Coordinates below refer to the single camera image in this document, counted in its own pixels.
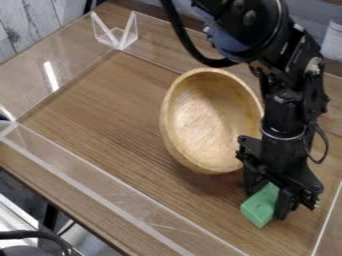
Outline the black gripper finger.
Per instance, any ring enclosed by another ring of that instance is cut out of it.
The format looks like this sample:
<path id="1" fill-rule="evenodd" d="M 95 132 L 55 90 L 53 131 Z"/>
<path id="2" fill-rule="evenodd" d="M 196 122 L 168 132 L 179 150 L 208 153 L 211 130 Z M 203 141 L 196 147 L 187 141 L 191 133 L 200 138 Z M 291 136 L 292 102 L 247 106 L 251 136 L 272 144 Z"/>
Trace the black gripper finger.
<path id="1" fill-rule="evenodd" d="M 254 195 L 267 184 L 267 180 L 254 167 L 243 166 L 244 190 L 248 196 Z"/>
<path id="2" fill-rule="evenodd" d="M 298 206 L 299 198 L 295 193 L 288 188 L 280 189 L 274 207 L 275 218 L 284 220 L 288 213 L 298 209 Z"/>

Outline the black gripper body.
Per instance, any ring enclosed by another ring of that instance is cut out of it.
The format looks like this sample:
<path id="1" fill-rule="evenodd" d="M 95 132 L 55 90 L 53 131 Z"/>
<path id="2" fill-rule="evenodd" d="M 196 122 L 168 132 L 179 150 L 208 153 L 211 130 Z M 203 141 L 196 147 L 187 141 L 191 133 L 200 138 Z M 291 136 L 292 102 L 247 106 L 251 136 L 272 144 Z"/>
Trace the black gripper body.
<path id="1" fill-rule="evenodd" d="M 275 137 L 263 133 L 260 139 L 240 135 L 235 153 L 243 166 L 256 168 L 267 183 L 272 183 L 279 190 L 288 188 L 299 198 L 299 205 L 310 210 L 316 208 L 319 195 L 324 191 L 308 167 L 308 160 L 315 164 L 324 160 L 316 160 L 310 155 L 312 139 L 312 131 L 302 131 L 292 137 Z"/>

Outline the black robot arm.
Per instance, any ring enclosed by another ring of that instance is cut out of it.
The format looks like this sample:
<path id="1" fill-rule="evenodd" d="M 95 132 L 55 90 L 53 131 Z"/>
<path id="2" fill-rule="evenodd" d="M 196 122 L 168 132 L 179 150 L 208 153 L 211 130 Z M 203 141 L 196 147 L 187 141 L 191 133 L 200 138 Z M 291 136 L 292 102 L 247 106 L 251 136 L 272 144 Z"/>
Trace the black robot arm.
<path id="1" fill-rule="evenodd" d="M 264 114 L 259 139 L 238 137 L 246 192 L 268 184 L 279 188 L 274 217 L 283 219 L 303 205 L 315 209 L 324 187 L 308 164 L 315 137 L 326 133 L 318 117 L 327 112 L 320 47 L 292 20 L 284 0 L 191 0 L 205 19 L 204 33 L 219 59 L 195 47 L 172 0 L 159 0 L 175 34 L 189 55 L 212 68 L 244 63 L 259 79 Z"/>

